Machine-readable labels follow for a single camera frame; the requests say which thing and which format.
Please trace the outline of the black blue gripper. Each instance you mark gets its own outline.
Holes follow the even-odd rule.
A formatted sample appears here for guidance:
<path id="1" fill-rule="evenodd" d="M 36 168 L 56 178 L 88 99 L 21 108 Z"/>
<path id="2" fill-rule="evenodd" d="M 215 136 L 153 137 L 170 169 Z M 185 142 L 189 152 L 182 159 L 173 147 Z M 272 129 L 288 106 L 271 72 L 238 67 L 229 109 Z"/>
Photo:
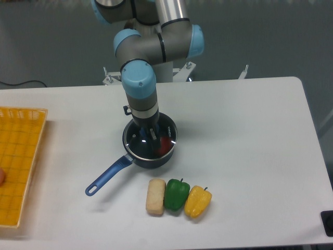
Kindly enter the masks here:
<path id="1" fill-rule="evenodd" d="M 133 122 L 143 128 L 144 133 L 151 138 L 152 150 L 156 153 L 160 146 L 159 135 L 159 106 L 155 104 L 152 108 L 144 111 L 139 111 L 132 108 L 130 105 L 123 106 L 125 114 L 131 115 Z"/>

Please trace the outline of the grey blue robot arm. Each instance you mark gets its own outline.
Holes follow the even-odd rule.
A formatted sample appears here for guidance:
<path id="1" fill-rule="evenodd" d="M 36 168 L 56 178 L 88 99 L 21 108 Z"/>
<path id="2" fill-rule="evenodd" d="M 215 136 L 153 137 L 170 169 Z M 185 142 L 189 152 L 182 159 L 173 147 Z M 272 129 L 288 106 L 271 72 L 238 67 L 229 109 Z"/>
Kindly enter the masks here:
<path id="1" fill-rule="evenodd" d="M 134 20 L 144 27 L 157 28 L 144 34 L 126 28 L 113 40 L 133 121 L 143 132 L 140 143 L 151 154 L 167 154 L 172 143 L 160 132 L 159 107 L 154 65 L 201 55 L 204 37 L 201 28 L 190 22 L 185 1 L 92 1 L 95 15 L 114 23 Z"/>

